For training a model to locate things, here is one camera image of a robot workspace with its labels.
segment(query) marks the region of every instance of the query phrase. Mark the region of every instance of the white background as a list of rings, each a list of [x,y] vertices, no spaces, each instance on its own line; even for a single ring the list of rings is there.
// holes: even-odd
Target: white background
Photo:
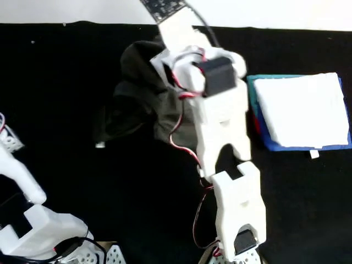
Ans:
[[[352,31],[352,0],[189,0],[189,3],[212,26]],[[154,24],[139,0],[0,0],[0,23],[80,20]]]

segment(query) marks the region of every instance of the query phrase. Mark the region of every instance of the circuit board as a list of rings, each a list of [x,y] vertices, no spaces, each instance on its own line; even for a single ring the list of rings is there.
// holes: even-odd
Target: circuit board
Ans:
[[[184,0],[140,0],[157,24],[186,6]]]

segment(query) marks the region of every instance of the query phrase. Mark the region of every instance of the white cloth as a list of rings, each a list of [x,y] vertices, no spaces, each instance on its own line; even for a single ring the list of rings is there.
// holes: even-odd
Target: white cloth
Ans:
[[[348,144],[348,117],[336,73],[258,79],[254,85],[273,141],[284,147]]]

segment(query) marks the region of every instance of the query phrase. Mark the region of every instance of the white plastic bracket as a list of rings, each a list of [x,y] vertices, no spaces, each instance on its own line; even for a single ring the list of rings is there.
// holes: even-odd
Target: white plastic bracket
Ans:
[[[216,229],[219,248],[229,262],[236,260],[238,233],[251,230],[257,246],[266,241],[266,209],[261,197],[260,171],[252,162],[237,166],[243,175],[232,180],[227,172],[212,176],[217,201]]]
[[[14,180],[23,191],[28,201],[43,204],[46,194],[39,186],[27,167],[15,159],[6,146],[0,141],[0,174]]]
[[[0,250],[5,255],[45,260],[56,254],[53,249],[60,242],[72,237],[84,237],[88,229],[77,217],[55,213],[42,205],[33,205],[24,212],[24,216],[32,230],[21,238],[10,224],[0,230]]]
[[[165,50],[151,60],[164,83],[169,87],[164,65],[173,69],[182,87],[191,92],[203,92],[205,77],[192,62],[201,61],[201,56],[194,54],[197,47],[188,47],[180,53]],[[175,60],[181,54],[189,54],[183,59]],[[207,59],[226,56],[233,61],[236,72],[237,86],[209,98],[197,96],[188,99],[192,106],[194,124],[197,133],[197,155],[200,160],[201,177],[211,182],[211,176],[216,173],[215,165],[221,149],[231,144],[234,154],[242,161],[251,159],[250,140],[246,130],[246,112],[249,109],[247,85],[240,78],[246,74],[246,64],[243,57],[222,48],[209,47],[205,49]]]

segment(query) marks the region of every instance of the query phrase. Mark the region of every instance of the black table surface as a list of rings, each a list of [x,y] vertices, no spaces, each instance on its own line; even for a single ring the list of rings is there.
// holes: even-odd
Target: black table surface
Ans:
[[[243,55],[249,74],[337,72],[352,109],[352,33],[215,32]],[[202,191],[192,159],[153,140],[150,127],[105,150],[91,140],[92,115],[120,80],[122,52],[157,33],[88,22],[0,25],[0,111],[26,145],[16,157],[46,191],[47,207],[83,219],[97,240],[118,241],[128,263],[197,263],[202,251],[191,227]],[[352,151],[311,160],[305,152],[269,152],[250,136],[267,208],[260,253],[269,264],[352,263]],[[214,238],[215,213],[210,197],[197,230],[204,243]]]

